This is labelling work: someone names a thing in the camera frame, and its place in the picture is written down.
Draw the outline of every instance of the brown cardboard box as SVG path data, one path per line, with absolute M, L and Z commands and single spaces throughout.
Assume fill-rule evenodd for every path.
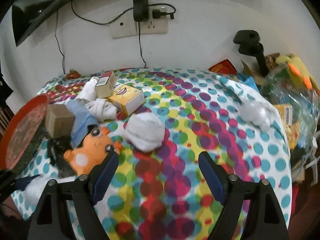
M 241 63 L 243 65 L 242 73 L 247 76 L 252 76 L 257 86 L 263 86 L 266 83 L 266 80 L 260 73 L 249 68 L 249 66 L 246 63 L 244 63 L 242 60 L 241 60 Z
M 113 71 L 103 73 L 98 80 L 95 90 L 98 98 L 110 97 L 116 84 L 116 76 Z
M 45 127 L 51 138 L 71 134 L 75 116 L 65 105 L 48 105 Z

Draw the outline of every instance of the yellow box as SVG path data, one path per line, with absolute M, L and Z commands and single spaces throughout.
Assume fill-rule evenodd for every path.
M 298 120 L 295 123 L 292 123 L 292 118 L 293 118 L 292 105 L 282 104 L 282 105 L 274 105 L 274 107 L 278 110 L 280 114 L 282 125 L 287 135 L 289 148 L 290 150 L 293 150 L 298 143 L 301 122 Z
M 144 94 L 140 89 L 117 82 L 108 100 L 129 116 L 144 103 Z

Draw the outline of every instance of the wall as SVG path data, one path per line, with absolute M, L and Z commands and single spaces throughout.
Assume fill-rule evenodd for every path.
M 141 37 L 149 67 L 207 69 L 229 58 L 240 69 L 240 56 L 232 39 L 238 30 L 254 29 L 265 54 L 296 53 L 320 83 L 320 31 L 300 0 L 149 0 L 177 8 L 166 35 Z M 132 6 L 132 0 L 75 0 L 83 17 L 106 22 Z M 10 76 L 23 100 L 32 98 L 50 78 L 62 73 L 61 55 L 54 38 L 55 15 L 47 19 L 19 47 L 14 46 L 11 15 L 1 28 Z M 134 66 L 142 67 L 138 37 L 112 40 L 107 26 L 76 18 L 70 4 L 59 10 L 57 32 L 66 68 L 82 74 Z
M 15 59 L 19 58 L 17 56 L 12 57 L 12 52 L 16 51 L 14 40 L 13 43 L 11 41 L 11 37 L 8 38 L 8 34 L 10 33 L 10 29 L 12 31 L 12 27 L 10 25 L 9 17 L 11 15 L 11 9 L 5 16 L 5 19 L 0 24 L 0 59 L 1 59 L 1 73 L 3 74 L 5 82 L 11 87 L 13 93 L 7 99 L 7 104 L 11 108 L 11 110 L 16 113 L 18 110 L 27 102 L 27 99 L 23 99 L 21 96 L 21 90 L 19 87 L 19 80 L 16 78 L 16 69 L 15 67 L 19 67 L 19 64 L 15 62 Z

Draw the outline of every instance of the black cable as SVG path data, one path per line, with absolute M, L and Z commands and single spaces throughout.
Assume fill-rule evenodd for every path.
M 18 214 L 19 216 L 21 216 L 20 212 L 15 210 L 14 208 L 8 206 L 7 204 L 2 203 L 1 206 L 7 207 L 9 208 L 11 211 L 15 212 L 16 214 Z
M 73 8 L 73 1 L 71 1 L 71 9 L 72 9 L 72 12 L 74 13 L 75 16 L 77 16 L 78 18 L 84 20 L 84 21 L 87 21 L 87 22 L 91 22 L 91 23 L 94 23 L 94 24 L 97 24 L 97 25 L 108 25 L 108 24 L 111 24 L 113 22 L 115 22 L 117 19 L 119 19 L 122 15 L 124 15 L 126 12 L 128 11 L 131 11 L 133 9 L 133 7 L 131 8 L 128 8 L 127 10 L 124 10 L 121 14 L 119 14 L 116 18 L 114 18 L 112 21 L 110 22 L 107 22 L 107 23 L 98 23 L 98 22 L 95 22 L 95 21 L 92 21 L 92 20 L 89 20 L 89 19 L 86 19 L 86 18 L 83 18 L 81 17 L 80 15 L 78 15 L 74 8 Z M 166 6 L 169 6 L 173 9 L 173 14 L 176 13 L 177 9 L 172 5 L 172 4 L 169 4 L 169 3 L 154 3 L 154 4 L 149 4 L 148 6 L 156 6 L 156 5 L 166 5 Z
M 73 9 L 72 1 L 71 1 L 71 9 L 72 9 L 73 13 L 74 13 L 77 17 L 79 17 L 80 19 L 83 19 L 83 20 L 85 20 L 85 21 L 87 21 L 87 22 L 91 22 L 91 23 L 98 24 L 98 25 L 108 25 L 108 24 L 111 24 L 111 23 L 115 22 L 117 19 L 119 19 L 119 18 L 120 18 L 122 15 L 124 15 L 126 12 L 132 10 L 133 7 L 128 8 L 127 10 L 123 11 L 123 12 L 122 12 L 121 14 L 119 14 L 116 18 L 114 18 L 112 21 L 107 22 L 107 23 L 98 23 L 98 22 L 95 22 L 95 21 L 92 21 L 92 20 L 89 20 L 89 19 L 86 19 L 86 18 L 81 17 L 81 16 L 78 15 L 78 14 L 75 12 L 75 10 Z
M 94 23 L 94 24 L 97 24 L 97 25 L 109 25 L 109 24 L 115 22 L 116 20 L 118 20 L 118 19 L 119 19 L 122 15 L 124 15 L 126 12 L 128 12 L 128 11 L 130 11 L 130 10 L 133 9 L 133 7 L 128 8 L 127 10 L 123 11 L 121 14 L 119 14 L 116 18 L 114 18 L 114 19 L 113 19 L 112 21 L 110 21 L 110 22 L 107 22 L 107 23 L 98 23 L 98 22 L 95 22 L 95 21 L 92 21 L 92 20 L 83 18 L 83 17 L 81 17 L 80 15 L 78 15 L 78 14 L 75 12 L 74 8 L 73 8 L 73 3 L 72 3 L 72 2 L 73 2 L 73 1 L 71 1 L 71 9 L 72 9 L 72 12 L 74 13 L 74 15 L 76 15 L 78 18 L 80 18 L 80 19 L 82 19 L 82 20 L 84 20 L 84 21 L 91 22 L 91 23 Z M 166 5 L 166 6 L 171 7 L 171 8 L 173 9 L 173 12 L 172 12 L 172 13 L 167 13 L 168 15 L 169 15 L 169 14 L 175 14 L 176 11 L 177 11 L 177 9 L 176 9 L 172 4 L 169 4 L 169 3 L 154 3 L 154 4 L 149 4 L 148 6 L 156 6 L 156 5 Z M 143 60 L 143 62 L 144 62 L 144 67 L 146 68 L 146 67 L 147 67 L 147 63 L 146 63 L 146 61 L 144 60 L 144 58 L 143 58 L 143 56 L 142 56 L 140 22 L 138 22 L 138 31 L 139 31 L 138 34 L 139 34 L 140 56 L 141 56 L 141 58 L 142 58 L 142 60 Z
M 62 51 L 60 49 L 60 44 L 59 44 L 59 41 L 58 41 L 58 38 L 57 38 L 57 28 L 58 28 L 58 11 L 57 11 L 57 17 L 56 17 L 56 29 L 54 30 L 54 36 L 56 37 L 58 48 L 59 48 L 59 51 L 60 51 L 60 53 L 62 55 L 62 70 L 63 70 L 63 73 L 66 74 L 65 56 L 64 56 L 64 54 L 62 53 Z
M 138 22 L 138 31 L 139 31 L 139 45 L 140 45 L 140 56 L 144 62 L 144 68 L 147 67 L 147 63 L 145 62 L 143 56 L 142 56 L 142 48 L 141 48 L 141 31 L 140 31 L 140 22 Z

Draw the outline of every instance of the polka dot bedspread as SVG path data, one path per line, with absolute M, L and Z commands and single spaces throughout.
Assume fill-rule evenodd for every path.
M 106 123 L 112 140 L 124 146 L 107 193 L 94 207 L 110 239 L 127 239 L 128 232 L 133 234 L 131 239 L 206 239 L 222 206 L 212 197 L 197 164 L 204 150 L 243 180 L 268 179 L 288 226 L 290 156 L 280 119 L 268 132 L 244 122 L 238 114 L 239 99 L 234 97 L 237 88 L 226 86 L 228 79 L 215 73 L 180 69 L 115 73 L 119 82 L 143 90 L 145 103 L 136 112 L 154 113 L 165 124 L 165 139 L 161 148 L 143 154 L 120 136 L 128 118 L 119 113 L 116 121 Z M 74 81 L 58 77 L 39 93 L 49 93 L 52 103 L 65 103 L 91 76 Z M 246 96 L 255 100 L 249 93 Z M 44 139 L 21 176 L 56 178 L 58 170 L 49 162 Z M 35 206 L 25 201 L 23 192 L 14 192 L 12 198 L 24 219 L 34 212 Z M 249 202 L 244 202 L 234 239 L 241 237 L 248 207 Z M 84 239 L 71 201 L 68 208 L 76 238 Z

